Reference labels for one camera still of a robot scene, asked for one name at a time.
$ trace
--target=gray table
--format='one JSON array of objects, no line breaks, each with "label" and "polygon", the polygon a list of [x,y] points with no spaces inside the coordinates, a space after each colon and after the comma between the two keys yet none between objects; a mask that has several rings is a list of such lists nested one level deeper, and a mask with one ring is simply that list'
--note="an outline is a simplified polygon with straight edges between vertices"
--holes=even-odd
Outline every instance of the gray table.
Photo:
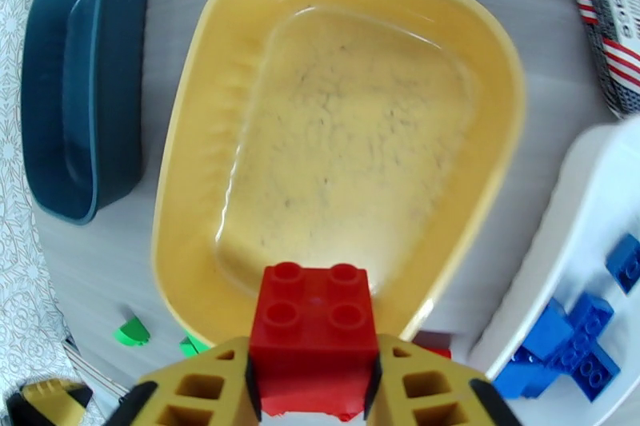
[{"label": "gray table", "polygon": [[[54,286],[79,348],[124,385],[181,358],[183,332],[154,287],[150,231],[171,107],[205,1],[149,0],[142,80],[145,173],[139,186],[86,227],[37,214]],[[614,120],[598,90],[574,0],[478,1],[518,47],[529,106],[502,191],[464,265],[424,324],[454,334],[454,347],[462,354],[477,340],[518,270],[568,146],[590,125]],[[125,348],[111,337],[127,308],[151,332],[144,348]],[[610,424],[626,424],[625,417],[639,412],[640,404],[629,400]]]}]

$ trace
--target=red duplo block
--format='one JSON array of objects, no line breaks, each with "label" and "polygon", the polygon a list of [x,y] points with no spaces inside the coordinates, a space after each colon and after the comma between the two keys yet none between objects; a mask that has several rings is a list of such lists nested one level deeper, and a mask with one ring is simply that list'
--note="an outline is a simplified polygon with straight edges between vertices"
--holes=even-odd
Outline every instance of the red duplo block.
[{"label": "red duplo block", "polygon": [[249,355],[267,414],[362,412],[378,356],[366,271],[267,267]]}]

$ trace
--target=lego stud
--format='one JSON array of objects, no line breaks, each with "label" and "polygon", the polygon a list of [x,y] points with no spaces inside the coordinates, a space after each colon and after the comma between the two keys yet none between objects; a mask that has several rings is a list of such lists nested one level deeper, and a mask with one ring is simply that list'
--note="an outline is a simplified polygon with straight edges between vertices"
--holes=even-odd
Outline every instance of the lego stud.
[{"label": "lego stud", "polygon": [[589,375],[589,385],[593,388],[601,387],[603,381],[604,377],[602,376],[602,372],[599,370]]},{"label": "lego stud", "polygon": [[597,336],[600,334],[604,326],[602,326],[602,322],[600,321],[600,317],[597,315],[593,315],[592,317],[587,318],[587,322],[585,323],[585,331],[592,336]]},{"label": "lego stud", "polygon": [[578,352],[586,352],[591,348],[591,340],[586,333],[577,333],[574,338],[574,349]]},{"label": "lego stud", "polygon": [[281,262],[274,266],[271,283],[283,297],[300,297],[304,291],[302,267],[295,262]]},{"label": "lego stud", "polygon": [[625,276],[630,281],[637,281],[640,277],[640,262],[638,259],[633,259],[625,269]]},{"label": "lego stud", "polygon": [[300,325],[298,306],[289,301],[276,301],[266,309],[264,324],[273,333],[291,333]]},{"label": "lego stud", "polygon": [[329,293],[332,297],[353,296],[363,277],[363,273],[351,264],[336,264],[329,269]]},{"label": "lego stud", "polygon": [[533,353],[527,351],[525,348],[520,347],[516,350],[516,353],[511,357],[512,362],[534,364],[537,360]]},{"label": "lego stud", "polygon": [[329,323],[341,332],[357,332],[365,324],[365,313],[356,305],[336,305],[330,311]]},{"label": "lego stud", "polygon": [[568,348],[560,357],[560,362],[566,367],[573,367],[575,361],[578,359],[578,354],[572,348]]},{"label": "lego stud", "polygon": [[593,369],[594,369],[594,365],[590,362],[590,360],[585,360],[580,364],[580,373],[583,376],[590,375]]}]

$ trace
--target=patterned tablecloth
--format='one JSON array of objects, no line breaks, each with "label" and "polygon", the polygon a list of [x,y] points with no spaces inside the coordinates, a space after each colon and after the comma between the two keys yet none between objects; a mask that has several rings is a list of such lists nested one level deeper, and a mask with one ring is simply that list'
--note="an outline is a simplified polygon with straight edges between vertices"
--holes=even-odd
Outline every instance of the patterned tablecloth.
[{"label": "patterned tablecloth", "polygon": [[[22,164],[20,67],[30,0],[0,0],[0,392],[26,381],[77,375],[57,307]],[[3,413],[4,402],[0,405]],[[104,421],[95,406],[84,424]]]}]

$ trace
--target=blue lego brick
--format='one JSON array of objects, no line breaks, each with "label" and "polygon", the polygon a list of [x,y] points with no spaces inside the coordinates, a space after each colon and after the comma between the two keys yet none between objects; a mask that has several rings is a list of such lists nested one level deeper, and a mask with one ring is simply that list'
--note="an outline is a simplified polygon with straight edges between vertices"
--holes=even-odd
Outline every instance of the blue lego brick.
[{"label": "blue lego brick", "polygon": [[540,395],[545,392],[546,388],[548,388],[554,383],[556,379],[558,379],[559,375],[560,372],[558,370],[553,370],[552,368],[546,367],[541,368],[522,391],[522,396],[529,399],[540,397]]},{"label": "blue lego brick", "polygon": [[543,368],[539,363],[511,361],[494,380],[494,387],[505,399],[518,399]]},{"label": "blue lego brick", "polygon": [[517,362],[519,364],[524,364],[524,363],[538,364],[538,363],[540,363],[540,360],[533,353],[529,352],[529,350],[527,350],[524,347],[520,347],[520,348],[518,348],[518,350],[516,350],[516,353],[511,357],[511,361],[512,362]]},{"label": "blue lego brick", "polygon": [[629,294],[640,278],[640,242],[626,234],[606,257],[606,268],[622,291]]},{"label": "blue lego brick", "polygon": [[564,308],[551,298],[542,315],[522,342],[522,346],[538,359],[546,360],[557,352],[574,334]]},{"label": "blue lego brick", "polygon": [[596,344],[571,376],[593,402],[619,372],[620,368],[611,357]]},{"label": "blue lego brick", "polygon": [[574,335],[566,346],[550,359],[550,367],[571,374],[595,345],[614,309],[602,298],[584,292],[569,313],[569,322],[574,327]]}]

